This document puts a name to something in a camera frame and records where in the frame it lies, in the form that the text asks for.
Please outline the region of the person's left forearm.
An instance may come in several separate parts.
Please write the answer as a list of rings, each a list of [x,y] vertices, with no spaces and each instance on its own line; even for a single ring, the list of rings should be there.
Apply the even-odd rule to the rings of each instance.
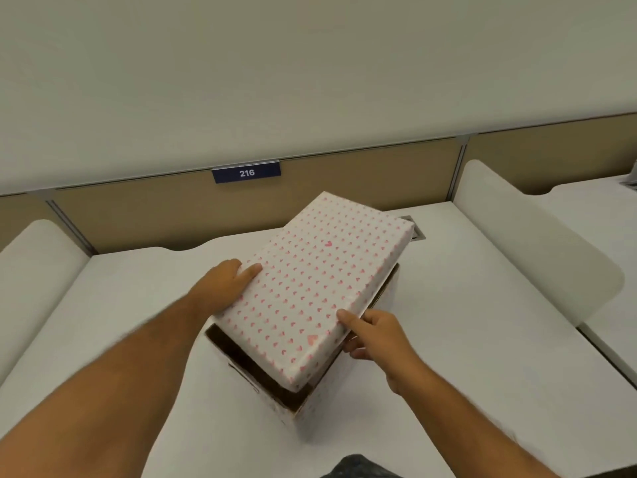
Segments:
[[[141,478],[213,313],[190,292],[73,374],[0,439],[0,478]]]

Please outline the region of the person's left hand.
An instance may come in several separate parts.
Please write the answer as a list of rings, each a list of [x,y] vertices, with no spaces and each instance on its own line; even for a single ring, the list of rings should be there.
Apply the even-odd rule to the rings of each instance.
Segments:
[[[211,268],[184,297],[188,314],[204,321],[227,309],[243,293],[234,291],[234,277],[247,267],[239,259],[228,259]]]

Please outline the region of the beige partition panel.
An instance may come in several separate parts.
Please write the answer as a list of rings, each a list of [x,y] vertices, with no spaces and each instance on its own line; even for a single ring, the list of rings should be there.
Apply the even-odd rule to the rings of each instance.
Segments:
[[[471,160],[536,195],[628,173],[637,159],[637,111],[459,135],[469,133],[457,185]],[[455,137],[286,158],[275,178],[216,184],[211,168],[204,168],[58,187],[55,200],[99,254],[192,249],[282,226],[323,191],[382,210],[443,202],[460,148]],[[0,251],[39,219],[74,241],[42,200],[27,192],[0,194]]]

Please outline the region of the person's right hand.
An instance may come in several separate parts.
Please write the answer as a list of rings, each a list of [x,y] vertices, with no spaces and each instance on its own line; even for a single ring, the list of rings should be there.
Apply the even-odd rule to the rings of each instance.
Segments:
[[[366,336],[357,336],[340,323],[348,330],[343,352],[353,359],[373,361],[395,394],[423,395],[431,383],[431,370],[414,351],[397,317],[381,310],[364,313],[371,324]]]

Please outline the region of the white cardboard box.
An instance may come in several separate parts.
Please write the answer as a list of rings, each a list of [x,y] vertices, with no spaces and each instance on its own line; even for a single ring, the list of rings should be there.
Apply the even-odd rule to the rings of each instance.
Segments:
[[[301,439],[323,418],[354,361],[343,353],[348,330],[339,308],[361,316],[390,310],[399,281],[395,264],[362,302],[342,290],[355,287],[319,270],[293,275],[295,265],[261,259],[262,271],[239,299],[205,331],[221,359],[242,378],[267,408]]]

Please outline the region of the grey partition post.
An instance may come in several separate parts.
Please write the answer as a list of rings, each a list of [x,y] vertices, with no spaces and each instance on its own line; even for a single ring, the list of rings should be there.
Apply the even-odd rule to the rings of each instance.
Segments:
[[[459,178],[460,169],[462,168],[462,162],[464,160],[464,155],[466,153],[466,149],[469,144],[469,141],[473,135],[474,134],[469,133],[469,134],[461,134],[455,137],[455,140],[458,142],[460,148],[459,148],[458,158],[456,160],[456,165],[454,167],[454,172],[452,174],[452,178],[450,181],[450,185],[449,185],[449,189],[448,189],[445,201],[451,201],[453,199],[453,195],[455,193],[456,185]]]
[[[28,194],[42,200],[55,214],[63,228],[68,231],[78,246],[83,249],[88,256],[96,256],[99,252],[79,230],[75,223],[70,219],[67,213],[61,208],[56,201],[57,191],[55,189],[40,189],[36,191],[28,191]]]

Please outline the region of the white desk divider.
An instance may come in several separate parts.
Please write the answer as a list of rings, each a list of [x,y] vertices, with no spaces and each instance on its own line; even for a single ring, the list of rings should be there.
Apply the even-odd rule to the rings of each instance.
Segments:
[[[30,223],[0,251],[0,386],[90,260],[57,224]]]
[[[484,163],[464,166],[453,202],[575,327],[623,289],[616,263]]]

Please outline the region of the white box lid with pink hearts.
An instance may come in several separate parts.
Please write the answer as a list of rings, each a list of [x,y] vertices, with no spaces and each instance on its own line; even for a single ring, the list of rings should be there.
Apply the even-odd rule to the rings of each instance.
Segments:
[[[322,192],[259,249],[261,272],[215,324],[282,388],[300,391],[369,307],[414,222]]]

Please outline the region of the person's right forearm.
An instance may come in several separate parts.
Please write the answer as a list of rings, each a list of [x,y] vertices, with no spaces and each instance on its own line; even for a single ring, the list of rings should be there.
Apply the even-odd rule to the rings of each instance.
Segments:
[[[423,362],[392,380],[456,478],[559,478]]]

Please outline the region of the blue number sign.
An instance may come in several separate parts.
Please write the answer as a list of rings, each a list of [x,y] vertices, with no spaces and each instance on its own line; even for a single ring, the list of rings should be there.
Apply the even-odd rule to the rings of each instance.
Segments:
[[[279,160],[267,160],[230,166],[219,166],[211,169],[216,184],[250,181],[262,178],[282,176]]]

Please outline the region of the person's dark trousers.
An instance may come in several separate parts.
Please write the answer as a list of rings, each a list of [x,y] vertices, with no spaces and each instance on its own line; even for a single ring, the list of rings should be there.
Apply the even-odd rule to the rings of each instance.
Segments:
[[[402,478],[362,454],[352,454],[341,459],[332,470],[320,478]]]

